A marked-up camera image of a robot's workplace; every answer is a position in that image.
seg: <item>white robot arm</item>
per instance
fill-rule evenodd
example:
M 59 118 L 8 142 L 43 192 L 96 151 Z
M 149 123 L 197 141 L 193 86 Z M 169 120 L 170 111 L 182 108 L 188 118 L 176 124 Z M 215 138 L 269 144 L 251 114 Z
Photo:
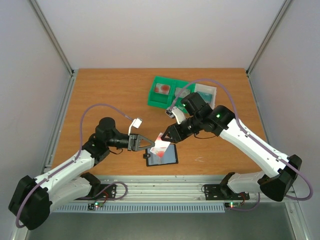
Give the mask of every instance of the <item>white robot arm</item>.
M 127 134 L 116 129 L 115 120 L 105 117 L 95 128 L 95 133 L 71 158 L 54 169 L 35 178 L 23 177 L 17 184 L 9 204 L 9 210 L 17 216 L 29 230 L 39 227 L 56 208 L 85 197 L 94 198 L 101 190 L 100 181 L 90 170 L 109 154 L 109 147 L 141 151 L 155 146 L 146 137 L 131 133 L 131 127 L 138 128 L 142 120 L 136 118 Z M 141 141 L 149 145 L 141 147 Z
M 171 111 L 167 109 L 166 113 L 171 118 L 176 118 L 177 123 L 166 129 L 161 137 L 163 141 L 178 143 L 191 135 L 197 135 L 201 130 L 211 132 L 239 148 L 262 169 L 261 172 L 255 173 L 230 172 L 227 174 L 220 184 L 226 199 L 232 193 L 262 192 L 274 201 L 281 202 L 283 200 L 297 178 L 297 174 L 279 158 L 299 170 L 302 160 L 298 156 L 288 157 L 288 155 L 276 150 L 239 120 L 242 129 L 245 130 L 243 131 L 236 122 L 235 114 L 232 111 L 222 105 L 211 109 L 209 104 L 205 103 L 196 92 L 183 98 L 181 103 L 191 117 L 186 118 L 177 107 L 173 107 Z

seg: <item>wooden table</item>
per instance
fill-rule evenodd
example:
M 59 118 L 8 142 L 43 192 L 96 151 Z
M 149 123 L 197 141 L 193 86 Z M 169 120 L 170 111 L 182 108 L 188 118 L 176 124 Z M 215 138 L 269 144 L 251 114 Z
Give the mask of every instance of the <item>wooden table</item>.
M 143 123 L 134 133 L 155 140 L 160 132 L 175 122 L 163 108 L 147 105 L 148 93 L 155 76 L 192 81 L 201 78 L 215 79 L 230 91 L 240 119 L 258 136 L 265 139 L 264 131 L 251 88 L 243 68 L 156 68 L 156 69 L 80 69 L 70 99 L 53 167 L 72 156 L 79 147 L 79 124 L 84 110 L 96 103 L 113 105 L 132 118 Z M 213 83 L 202 84 L 214 86 Z M 215 105 L 232 109 L 227 95 L 217 89 Z M 111 108 L 98 106 L 84 118 L 83 143 L 95 132 L 99 120 L 115 119 L 116 128 L 127 133 L 130 121 Z M 199 137 L 211 136 L 201 132 Z M 188 139 L 176 145 L 178 164 L 146 166 L 144 151 L 127 151 L 120 155 L 110 154 L 92 168 L 95 175 L 223 175 L 229 172 L 250 173 L 260 168 L 229 142 L 211 139 Z

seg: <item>gray floor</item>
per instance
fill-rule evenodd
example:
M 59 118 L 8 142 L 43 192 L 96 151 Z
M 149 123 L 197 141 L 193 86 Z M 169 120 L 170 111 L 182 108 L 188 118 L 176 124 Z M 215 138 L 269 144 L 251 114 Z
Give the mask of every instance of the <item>gray floor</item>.
M 28 240 L 292 240 L 285 205 L 250 212 L 53 213 Z

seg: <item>black cable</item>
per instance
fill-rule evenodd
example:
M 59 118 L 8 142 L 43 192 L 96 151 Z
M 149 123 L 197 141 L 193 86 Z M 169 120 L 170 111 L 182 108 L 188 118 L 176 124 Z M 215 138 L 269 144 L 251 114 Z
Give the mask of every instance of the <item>black cable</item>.
M 214 136 L 210 136 L 210 137 L 198 137 L 196 134 L 193 135 L 196 139 L 212 139 L 212 138 L 215 138 L 216 135 Z
M 123 148 L 116 148 L 116 149 L 117 149 L 117 150 L 120 149 L 121 152 L 116 153 L 116 152 L 110 150 L 110 153 L 115 154 L 115 155 L 119 155 L 119 154 L 121 154 L 121 153 L 124 151 Z

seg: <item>green box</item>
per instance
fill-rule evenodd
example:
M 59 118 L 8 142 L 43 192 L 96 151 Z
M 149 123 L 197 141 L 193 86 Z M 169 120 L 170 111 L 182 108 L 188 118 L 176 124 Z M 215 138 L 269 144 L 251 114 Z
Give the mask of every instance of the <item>green box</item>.
M 148 105 L 153 107 L 158 107 L 162 109 L 167 109 L 172 102 L 175 99 L 175 92 L 176 88 L 183 88 L 185 85 L 187 85 L 188 81 L 182 81 L 162 76 L 156 76 L 153 80 L 149 95 L 148 95 Z M 157 84 L 166 84 L 170 85 L 170 91 L 169 94 L 162 94 L 155 92 L 155 88 Z M 195 84 L 191 84 L 186 89 L 190 90 L 190 93 L 193 93 L 195 91 Z M 178 107 L 180 110 L 182 110 L 184 113 L 188 113 L 185 108 L 181 104 L 182 98 L 179 97 L 175 106 Z

